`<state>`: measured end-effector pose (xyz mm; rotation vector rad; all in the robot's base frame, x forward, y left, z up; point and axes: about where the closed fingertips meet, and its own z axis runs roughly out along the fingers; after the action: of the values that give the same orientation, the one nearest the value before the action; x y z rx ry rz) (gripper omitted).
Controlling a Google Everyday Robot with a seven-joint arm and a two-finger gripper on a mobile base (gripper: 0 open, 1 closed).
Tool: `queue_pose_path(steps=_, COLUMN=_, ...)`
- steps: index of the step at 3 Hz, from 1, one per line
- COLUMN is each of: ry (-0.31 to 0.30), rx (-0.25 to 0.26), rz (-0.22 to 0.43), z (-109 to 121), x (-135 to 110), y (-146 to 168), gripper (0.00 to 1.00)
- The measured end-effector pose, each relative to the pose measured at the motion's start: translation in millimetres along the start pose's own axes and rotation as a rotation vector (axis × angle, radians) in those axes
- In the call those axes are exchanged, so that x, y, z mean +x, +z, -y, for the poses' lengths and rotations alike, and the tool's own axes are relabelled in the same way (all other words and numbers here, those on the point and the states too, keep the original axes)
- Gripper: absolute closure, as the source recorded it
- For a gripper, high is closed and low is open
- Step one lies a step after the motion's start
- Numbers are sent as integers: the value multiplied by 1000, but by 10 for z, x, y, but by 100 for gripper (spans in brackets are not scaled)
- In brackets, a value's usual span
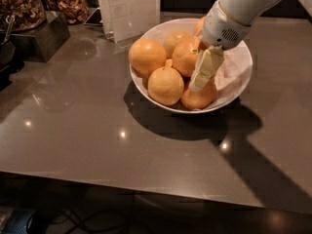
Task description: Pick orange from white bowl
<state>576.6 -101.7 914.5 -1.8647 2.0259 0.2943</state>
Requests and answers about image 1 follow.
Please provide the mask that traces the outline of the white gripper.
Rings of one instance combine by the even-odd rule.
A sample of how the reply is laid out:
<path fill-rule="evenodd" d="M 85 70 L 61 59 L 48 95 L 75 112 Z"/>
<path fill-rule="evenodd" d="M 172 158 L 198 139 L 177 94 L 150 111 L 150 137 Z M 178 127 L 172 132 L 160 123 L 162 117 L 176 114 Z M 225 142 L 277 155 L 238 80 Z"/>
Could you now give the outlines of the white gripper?
<path fill-rule="evenodd" d="M 204 89 L 224 62 L 223 50 L 235 48 L 250 30 L 249 25 L 229 15 L 219 1 L 213 4 L 205 16 L 202 29 L 194 34 L 195 39 L 202 40 L 209 48 L 199 52 L 189 83 L 191 91 Z"/>

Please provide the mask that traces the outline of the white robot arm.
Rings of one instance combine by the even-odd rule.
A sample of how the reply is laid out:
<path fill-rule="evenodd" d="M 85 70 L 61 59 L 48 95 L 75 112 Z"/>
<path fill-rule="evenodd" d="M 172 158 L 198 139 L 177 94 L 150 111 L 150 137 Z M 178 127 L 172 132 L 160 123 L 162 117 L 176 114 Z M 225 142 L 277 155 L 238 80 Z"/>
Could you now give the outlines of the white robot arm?
<path fill-rule="evenodd" d="M 238 46 L 251 31 L 253 23 L 282 0 L 217 0 L 196 38 L 208 47 L 197 57 L 189 88 L 204 89 L 224 61 L 223 52 Z M 312 15 L 312 0 L 298 0 Z"/>

